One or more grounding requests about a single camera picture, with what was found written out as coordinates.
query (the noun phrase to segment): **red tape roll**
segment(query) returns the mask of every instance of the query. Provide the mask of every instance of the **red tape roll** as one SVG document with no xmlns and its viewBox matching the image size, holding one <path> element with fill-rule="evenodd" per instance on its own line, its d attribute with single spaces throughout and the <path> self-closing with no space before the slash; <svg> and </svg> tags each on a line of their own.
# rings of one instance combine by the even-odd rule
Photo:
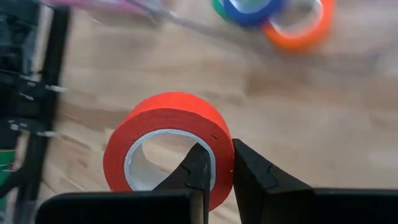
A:
<svg viewBox="0 0 398 224">
<path fill-rule="evenodd" d="M 163 93 L 144 100 L 114 131 L 103 157 L 104 174 L 111 190 L 151 190 L 146 189 L 150 184 L 143 183 L 148 182 L 147 175 L 136 183 L 129 180 L 126 173 L 130 172 L 130 168 L 126 169 L 126 166 L 130 162 L 133 165 L 134 160 L 129 162 L 126 158 L 134 155 L 133 145 L 159 130 L 175 130 L 197 137 L 193 139 L 214 158 L 211 163 L 210 210 L 223 203 L 233 183 L 234 148 L 231 135 L 224 119 L 213 106 L 197 96 L 182 92 Z M 135 163 L 140 164 L 141 160 L 135 160 Z"/>
</svg>

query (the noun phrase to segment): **wood grain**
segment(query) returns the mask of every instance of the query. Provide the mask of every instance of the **wood grain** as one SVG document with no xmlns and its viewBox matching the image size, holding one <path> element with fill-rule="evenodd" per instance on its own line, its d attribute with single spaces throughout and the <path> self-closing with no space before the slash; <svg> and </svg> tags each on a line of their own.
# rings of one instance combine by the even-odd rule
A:
<svg viewBox="0 0 398 224">
<path fill-rule="evenodd" d="M 327 61 L 276 59 L 276 53 L 260 54 L 167 21 L 152 26 L 114 18 L 107 26 L 74 11 L 62 77 L 68 91 L 58 109 L 60 137 L 50 146 L 42 198 L 109 190 L 102 156 L 112 130 L 138 102 L 170 90 L 208 100 L 233 137 L 308 184 L 398 188 L 397 7 L 387 0 L 338 2 L 331 35 L 313 52 L 349 58 L 379 53 L 375 69 L 361 73 L 329 70 L 322 64 Z M 268 45 L 261 34 L 222 21 L 206 1 L 175 1 L 173 10 L 247 44 Z M 337 67 L 367 66 L 361 62 L 367 61 Z M 158 138 L 146 154 L 172 170 L 188 144 Z M 234 194 L 210 213 L 210 223 L 240 223 Z"/>
</svg>

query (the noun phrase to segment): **blue tape roll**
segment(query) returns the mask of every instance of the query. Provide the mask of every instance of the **blue tape roll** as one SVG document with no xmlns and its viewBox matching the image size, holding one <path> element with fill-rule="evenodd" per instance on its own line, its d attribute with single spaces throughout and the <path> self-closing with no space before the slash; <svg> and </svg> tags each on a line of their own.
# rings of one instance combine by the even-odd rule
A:
<svg viewBox="0 0 398 224">
<path fill-rule="evenodd" d="M 254 12 L 242 12 L 238 10 L 230 0 L 224 0 L 226 15 L 241 26 L 258 26 L 269 16 L 282 10 L 285 0 L 269 0 L 268 4 Z"/>
</svg>

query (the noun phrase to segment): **orange tape roll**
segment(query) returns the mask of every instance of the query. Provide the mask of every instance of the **orange tape roll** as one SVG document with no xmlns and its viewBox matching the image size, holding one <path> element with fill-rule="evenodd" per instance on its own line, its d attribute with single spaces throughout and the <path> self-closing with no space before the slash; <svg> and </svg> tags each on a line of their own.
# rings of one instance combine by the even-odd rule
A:
<svg viewBox="0 0 398 224">
<path fill-rule="evenodd" d="M 293 29 L 280 27 L 274 21 L 274 17 L 269 19 L 267 24 L 262 25 L 262 29 L 269 40 L 276 46 L 288 50 L 297 51 L 307 49 L 319 43 L 328 34 L 334 11 L 334 0 L 314 0 L 314 7 L 317 17 L 315 22 L 306 27 Z"/>
<path fill-rule="evenodd" d="M 168 174 L 146 160 L 142 142 L 173 133 L 196 140 L 210 155 L 210 210 L 229 195 L 233 183 L 234 148 L 219 112 L 205 100 L 182 92 L 152 96 L 139 103 L 111 135 L 103 168 L 113 191 L 152 190 Z"/>
</svg>

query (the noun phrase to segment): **pink object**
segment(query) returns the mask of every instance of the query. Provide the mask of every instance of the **pink object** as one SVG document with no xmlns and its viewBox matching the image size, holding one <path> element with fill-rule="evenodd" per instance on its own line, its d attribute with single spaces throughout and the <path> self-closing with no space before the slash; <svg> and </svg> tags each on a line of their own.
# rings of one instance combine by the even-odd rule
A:
<svg viewBox="0 0 398 224">
<path fill-rule="evenodd" d="M 146 14 L 145 11 L 134 6 L 125 0 L 43 0 L 50 4 L 67 4 L 74 7 L 82 8 L 101 8 L 116 11 L 135 12 L 138 14 Z"/>
</svg>

